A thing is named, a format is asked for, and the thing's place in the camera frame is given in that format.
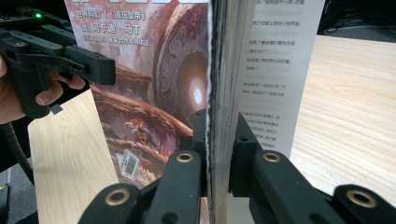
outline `book cover illustration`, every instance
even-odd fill
[[[157,2],[65,1],[78,45],[116,61],[116,84],[91,89],[118,179],[140,189],[206,104],[208,3]]]

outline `wood grain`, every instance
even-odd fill
[[[356,184],[396,205],[396,44],[317,37],[290,158],[325,192]]]
[[[103,188],[118,183],[91,91],[34,120],[29,137],[40,223],[78,223]]]

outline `black clamp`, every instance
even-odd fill
[[[199,199],[206,193],[204,110],[196,113],[193,132],[194,137],[182,138],[163,177],[141,190],[107,187],[79,223],[199,223]],[[231,165],[229,191],[249,198],[255,223],[396,223],[396,209],[368,189],[340,186],[331,197],[313,188],[287,157],[261,149],[242,115]]]
[[[46,68],[66,78],[77,75],[97,84],[115,83],[114,60],[78,47],[73,33],[53,25],[42,25],[39,33],[42,36],[0,28],[0,55],[28,118],[39,119],[50,112],[48,106],[35,102],[41,91],[49,89]]]

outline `barcode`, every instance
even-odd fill
[[[122,175],[134,179],[134,173],[136,172],[138,164],[139,158],[128,149],[125,149],[121,166]]]
[[[131,158],[128,160],[128,163],[126,164],[125,173],[126,173],[127,175],[132,175],[132,174],[134,173],[134,168],[136,167],[136,165],[137,165],[136,160],[135,160],[133,157],[131,157]]]

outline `open book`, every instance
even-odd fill
[[[65,3],[78,45],[116,61],[116,84],[91,89],[119,181],[142,189],[161,177],[180,137],[193,135],[195,112],[207,108],[201,222],[225,222],[236,115],[240,110],[259,140],[271,142],[263,148],[280,145],[290,154],[323,1]],[[279,112],[285,105],[292,116]],[[278,126],[271,133],[269,123]]]

